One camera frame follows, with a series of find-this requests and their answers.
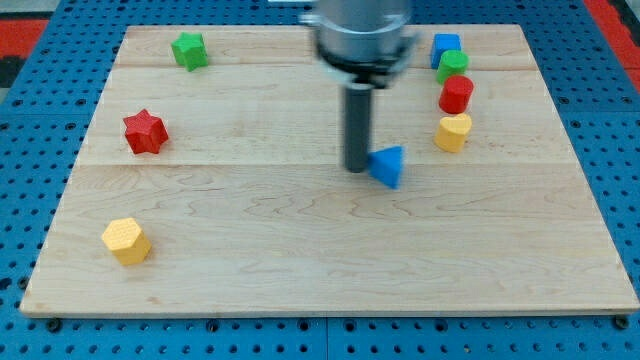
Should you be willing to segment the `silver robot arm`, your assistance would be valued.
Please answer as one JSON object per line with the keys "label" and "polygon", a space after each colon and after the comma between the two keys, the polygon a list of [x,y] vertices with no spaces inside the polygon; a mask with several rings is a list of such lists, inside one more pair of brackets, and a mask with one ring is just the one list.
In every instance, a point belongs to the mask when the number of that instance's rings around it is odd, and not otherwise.
{"label": "silver robot arm", "polygon": [[417,33],[408,34],[411,3],[403,0],[318,0],[300,22],[312,29],[316,56],[342,87],[343,166],[367,168],[373,94],[408,67]]}

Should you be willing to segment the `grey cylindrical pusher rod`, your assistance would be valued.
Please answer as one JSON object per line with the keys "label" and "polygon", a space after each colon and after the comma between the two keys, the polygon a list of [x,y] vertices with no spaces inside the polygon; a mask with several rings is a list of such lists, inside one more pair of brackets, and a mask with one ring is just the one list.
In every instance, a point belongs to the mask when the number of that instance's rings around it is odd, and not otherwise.
{"label": "grey cylindrical pusher rod", "polygon": [[343,164],[352,173],[368,165],[373,91],[343,89]]}

